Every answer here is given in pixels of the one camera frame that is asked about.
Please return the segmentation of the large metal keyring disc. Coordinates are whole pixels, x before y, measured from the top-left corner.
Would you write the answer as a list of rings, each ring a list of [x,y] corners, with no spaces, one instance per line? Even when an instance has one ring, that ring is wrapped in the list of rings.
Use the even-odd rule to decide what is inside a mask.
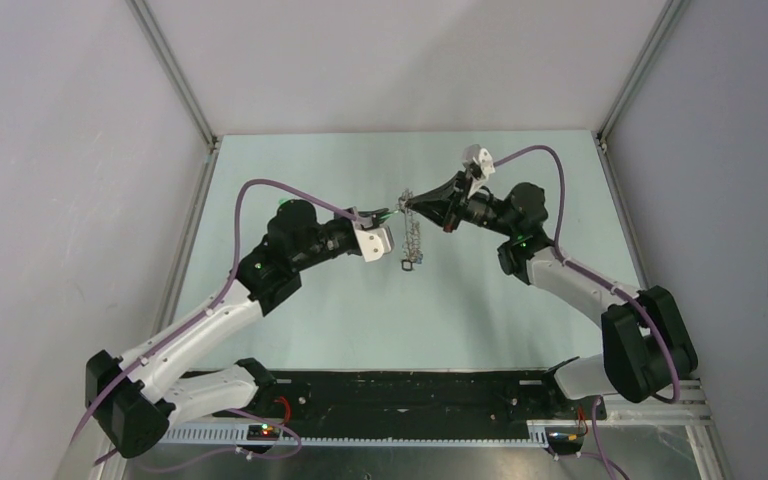
[[[403,258],[400,264],[401,270],[404,272],[414,271],[415,267],[423,261],[420,224],[415,218],[415,212],[409,206],[412,198],[413,192],[410,189],[405,189],[398,197],[397,203],[398,211],[404,220]]]

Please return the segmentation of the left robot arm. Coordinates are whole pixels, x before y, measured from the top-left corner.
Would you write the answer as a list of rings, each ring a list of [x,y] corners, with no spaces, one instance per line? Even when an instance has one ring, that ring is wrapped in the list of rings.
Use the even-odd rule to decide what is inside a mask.
[[[264,416],[276,403],[271,372],[254,359],[199,377],[194,363],[231,334],[264,318],[301,286],[301,273],[341,255],[373,262],[393,240],[387,209],[338,212],[321,223],[312,203],[290,200],[237,263],[228,283],[153,338],[114,356],[106,350],[85,367],[85,401],[114,451],[139,457],[173,426],[229,409]]]

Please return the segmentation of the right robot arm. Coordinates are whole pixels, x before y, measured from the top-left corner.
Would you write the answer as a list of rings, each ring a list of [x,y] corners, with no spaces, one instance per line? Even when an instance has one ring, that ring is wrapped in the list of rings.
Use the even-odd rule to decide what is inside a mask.
[[[505,236],[497,249],[504,274],[554,295],[600,329],[601,353],[549,370],[540,392],[549,415],[567,417],[581,398],[597,395],[666,401],[661,392],[667,387],[674,390],[670,402],[677,402],[679,383],[699,358],[675,298],[660,286],[638,289],[610,280],[565,255],[543,228],[548,211],[541,187],[522,182],[498,198],[459,172],[402,207],[447,233],[469,223]]]

